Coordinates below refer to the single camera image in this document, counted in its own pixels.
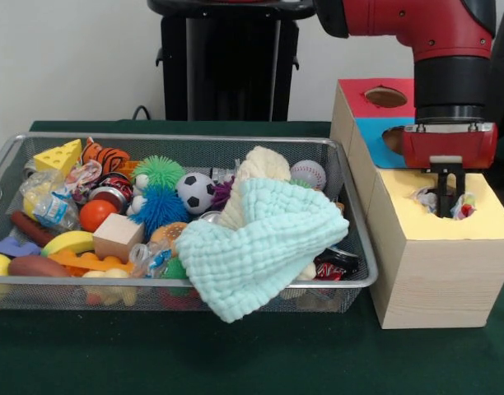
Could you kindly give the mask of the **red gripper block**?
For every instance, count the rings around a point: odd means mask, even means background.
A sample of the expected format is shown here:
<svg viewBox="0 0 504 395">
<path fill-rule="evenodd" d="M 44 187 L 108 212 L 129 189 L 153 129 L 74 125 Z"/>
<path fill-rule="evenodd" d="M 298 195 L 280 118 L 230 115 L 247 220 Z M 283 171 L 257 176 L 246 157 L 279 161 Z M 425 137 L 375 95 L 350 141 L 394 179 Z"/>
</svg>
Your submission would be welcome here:
<svg viewBox="0 0 504 395">
<path fill-rule="evenodd" d="M 429 169 L 436 178 L 436 215 L 458 217 L 465 195 L 465 170 L 482 170 L 493 163 L 497 148 L 495 123 L 412 124 L 404 128 L 402 153 L 407 167 Z M 450 209 L 448 169 L 455 164 L 455 201 Z"/>
</svg>

